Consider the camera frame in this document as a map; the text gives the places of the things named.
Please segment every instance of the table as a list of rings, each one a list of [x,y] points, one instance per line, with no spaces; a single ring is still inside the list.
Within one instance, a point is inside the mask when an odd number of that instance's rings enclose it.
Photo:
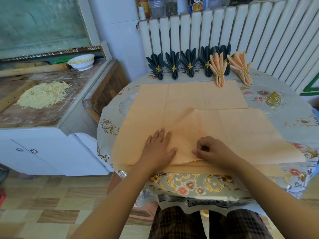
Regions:
[[[195,76],[187,76],[185,68],[179,67],[179,78],[173,80],[169,70],[164,70],[163,80],[153,73],[134,80],[121,90],[106,106],[98,126],[98,154],[112,166],[111,151],[130,105],[141,84],[171,84],[183,82],[214,81],[206,77],[200,64],[194,67]],[[312,107],[282,81],[266,73],[250,69],[253,86],[245,86],[234,72],[225,80],[236,80],[250,107],[260,108],[281,133],[284,139],[304,153],[306,162],[280,164],[284,177],[270,177],[288,193],[300,198],[314,172],[319,159],[319,123]],[[280,91],[284,99],[277,107],[265,101],[270,93]],[[116,171],[121,177],[124,171]],[[229,211],[246,208],[265,214],[251,197],[242,182],[232,175],[153,174],[138,198],[141,205],[157,200],[162,209],[180,206],[185,213],[201,209],[217,211],[226,215]]]

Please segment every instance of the green frame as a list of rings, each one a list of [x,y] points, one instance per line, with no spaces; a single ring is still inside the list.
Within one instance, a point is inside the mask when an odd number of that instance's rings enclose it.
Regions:
[[[310,83],[303,89],[303,92],[300,96],[319,96],[319,88],[312,88],[314,83],[319,79],[319,73],[310,81]]]

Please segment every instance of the left hand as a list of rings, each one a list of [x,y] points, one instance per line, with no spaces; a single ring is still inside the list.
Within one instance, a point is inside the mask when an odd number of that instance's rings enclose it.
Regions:
[[[177,147],[166,152],[166,147],[171,139],[172,131],[169,131],[164,137],[165,129],[157,130],[153,136],[149,136],[145,142],[145,146],[141,158],[137,162],[142,169],[147,169],[151,174],[160,172],[167,167],[177,152]]]

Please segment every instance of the forearm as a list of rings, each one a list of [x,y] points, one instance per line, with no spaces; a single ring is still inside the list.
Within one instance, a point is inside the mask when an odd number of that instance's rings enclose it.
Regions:
[[[119,238],[150,173],[137,164],[71,238]]]
[[[248,162],[239,159],[233,170],[285,238],[318,238],[319,213]]]

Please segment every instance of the hand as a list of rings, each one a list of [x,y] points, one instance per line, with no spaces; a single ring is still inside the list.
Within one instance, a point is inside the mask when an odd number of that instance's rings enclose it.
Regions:
[[[172,132],[169,131],[165,137],[164,134],[165,129],[162,128],[161,131],[157,130],[153,136],[150,135],[147,138],[141,158],[138,161],[143,169],[149,170],[150,175],[167,167],[177,152],[177,147],[172,148],[168,153],[166,152]]]
[[[197,148],[192,153],[199,158],[203,158],[210,164],[217,165],[220,168],[233,170],[242,160],[221,140],[211,136],[202,137],[197,141]]]

